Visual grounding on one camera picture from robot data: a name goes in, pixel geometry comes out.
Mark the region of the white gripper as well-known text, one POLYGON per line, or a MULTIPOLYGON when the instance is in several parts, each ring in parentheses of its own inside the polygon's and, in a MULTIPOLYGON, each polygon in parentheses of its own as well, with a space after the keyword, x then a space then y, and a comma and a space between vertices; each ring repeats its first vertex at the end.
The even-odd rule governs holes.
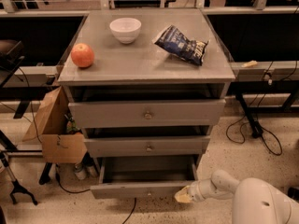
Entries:
POLYGON ((207 198, 211 198, 214 190, 215 186, 210 179, 194 181, 178 191, 175 194, 175 199, 178 203, 202 202, 207 198))

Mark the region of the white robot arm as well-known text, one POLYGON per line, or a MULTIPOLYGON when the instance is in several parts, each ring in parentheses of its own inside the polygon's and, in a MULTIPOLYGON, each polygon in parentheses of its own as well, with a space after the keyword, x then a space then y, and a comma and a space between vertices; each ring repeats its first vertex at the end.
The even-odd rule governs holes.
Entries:
POLYGON ((223 170, 175 194, 179 203, 231 198, 232 224, 299 224, 299 202, 258 178, 241 181, 223 170))

